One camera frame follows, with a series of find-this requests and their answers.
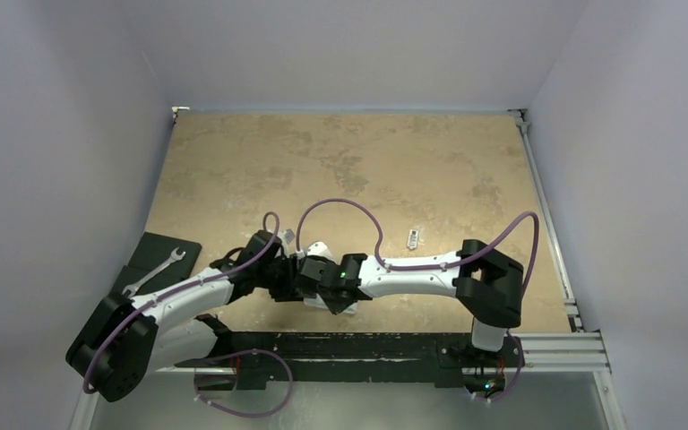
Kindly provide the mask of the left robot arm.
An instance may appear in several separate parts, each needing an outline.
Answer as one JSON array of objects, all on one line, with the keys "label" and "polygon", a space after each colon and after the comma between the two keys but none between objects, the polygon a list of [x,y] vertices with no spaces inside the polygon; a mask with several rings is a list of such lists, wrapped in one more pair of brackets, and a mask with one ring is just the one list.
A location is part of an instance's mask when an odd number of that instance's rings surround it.
[{"label": "left robot arm", "polygon": [[210,310],[258,288],[280,302],[301,300],[292,285],[299,258],[280,236],[259,230],[191,278],[147,294],[112,290],[82,326],[65,361],[82,377],[84,393],[110,402],[164,367],[238,366],[245,355],[267,351],[263,336],[232,331]]}]

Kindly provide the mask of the white remote control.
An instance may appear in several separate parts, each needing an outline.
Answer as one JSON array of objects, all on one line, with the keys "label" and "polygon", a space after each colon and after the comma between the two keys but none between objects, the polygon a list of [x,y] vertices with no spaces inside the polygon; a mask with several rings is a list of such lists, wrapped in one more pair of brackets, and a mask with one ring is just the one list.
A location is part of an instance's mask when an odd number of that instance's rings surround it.
[{"label": "white remote control", "polygon": [[[315,297],[305,297],[303,299],[303,304],[314,308],[322,309],[333,314],[333,311],[327,306],[327,304],[324,302],[320,295],[316,295]],[[357,303],[348,306],[347,308],[342,310],[340,314],[355,314],[356,312]]]}]

